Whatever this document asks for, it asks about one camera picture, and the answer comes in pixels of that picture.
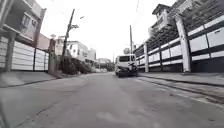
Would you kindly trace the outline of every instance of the sky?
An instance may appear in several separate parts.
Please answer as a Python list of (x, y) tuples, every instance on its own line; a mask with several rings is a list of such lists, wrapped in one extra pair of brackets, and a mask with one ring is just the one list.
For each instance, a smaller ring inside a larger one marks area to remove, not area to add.
[(148, 28), (156, 22), (152, 11), (161, 3), (172, 5), (176, 0), (36, 0), (47, 8), (41, 33), (47, 37), (64, 36), (72, 9), (73, 24), (68, 40), (77, 40), (94, 48), (97, 58), (113, 59), (130, 45), (129, 25), (133, 42), (142, 44), (148, 39)]

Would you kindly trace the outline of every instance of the fence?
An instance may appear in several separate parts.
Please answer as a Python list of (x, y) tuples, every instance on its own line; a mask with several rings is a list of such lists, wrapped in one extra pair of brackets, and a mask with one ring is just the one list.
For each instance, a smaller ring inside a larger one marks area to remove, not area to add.
[(5, 37), (0, 38), (0, 68), (5, 68), (8, 41)]
[[(188, 32), (193, 72), (224, 72), (223, 35), (224, 15)], [(150, 71), (182, 71), (183, 56), (179, 37), (147, 52)], [(136, 55), (138, 67), (143, 70), (145, 55), (143, 52)]]
[[(1, 37), (0, 42), (0, 68), (5, 69), (8, 60), (7, 56), (8, 39)], [(45, 51), (35, 49), (31, 46), (14, 42), (11, 55), (11, 70), (24, 71), (46, 71), (48, 70), (49, 54)]]

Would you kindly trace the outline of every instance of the white van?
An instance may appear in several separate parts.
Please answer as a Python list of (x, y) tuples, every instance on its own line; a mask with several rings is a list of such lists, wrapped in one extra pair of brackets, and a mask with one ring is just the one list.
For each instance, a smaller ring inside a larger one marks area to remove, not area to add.
[(115, 74), (120, 76), (138, 75), (135, 54), (121, 55), (116, 58)]

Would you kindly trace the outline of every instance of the curb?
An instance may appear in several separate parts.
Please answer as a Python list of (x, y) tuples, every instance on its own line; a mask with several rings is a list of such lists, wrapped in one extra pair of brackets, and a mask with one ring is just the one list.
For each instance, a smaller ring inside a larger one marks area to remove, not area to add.
[(53, 80), (58, 80), (58, 79), (62, 79), (62, 78), (56, 78), (56, 79), (50, 79), (50, 80), (40, 80), (40, 81), (28, 82), (28, 83), (18, 84), (18, 85), (0, 86), (0, 88), (12, 88), (12, 87), (18, 87), (18, 86), (25, 86), (25, 85), (28, 85), (28, 84), (47, 82), (47, 81), (53, 81)]
[(195, 81), (185, 81), (185, 80), (174, 80), (174, 79), (166, 79), (166, 78), (158, 78), (158, 77), (151, 77), (151, 76), (145, 76), (139, 74), (141, 77), (147, 77), (152, 79), (160, 79), (160, 80), (166, 80), (171, 82), (180, 82), (180, 83), (187, 83), (187, 84), (198, 84), (198, 85), (208, 85), (208, 86), (214, 86), (214, 87), (224, 87), (224, 84), (214, 84), (214, 83), (207, 83), (207, 82), (195, 82)]
[(143, 80), (143, 79), (140, 79), (140, 80), (145, 81), (145, 82), (149, 82), (149, 83), (158, 84), (158, 85), (165, 86), (165, 87), (169, 87), (169, 88), (174, 88), (174, 89), (186, 91), (186, 92), (191, 92), (191, 93), (195, 93), (195, 94), (201, 94), (201, 95), (213, 97), (213, 98), (216, 98), (217, 100), (220, 100), (219, 104), (224, 104), (224, 101), (221, 100), (221, 99), (224, 98), (223, 96), (210, 94), (210, 93), (205, 93), (205, 92), (197, 91), (197, 90), (194, 90), (194, 89), (188, 89), (188, 88), (183, 88), (183, 87), (178, 87), (178, 86), (167, 85), (167, 84), (163, 84), (163, 83), (160, 83), (160, 82), (152, 82), (152, 81), (147, 81), (147, 80)]

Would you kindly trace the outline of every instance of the street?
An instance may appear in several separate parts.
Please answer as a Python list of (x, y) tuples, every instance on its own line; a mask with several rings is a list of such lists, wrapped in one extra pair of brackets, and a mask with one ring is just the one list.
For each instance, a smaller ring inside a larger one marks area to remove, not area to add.
[(114, 73), (5, 88), (0, 94), (8, 123), (16, 128), (224, 127), (224, 107), (199, 94)]

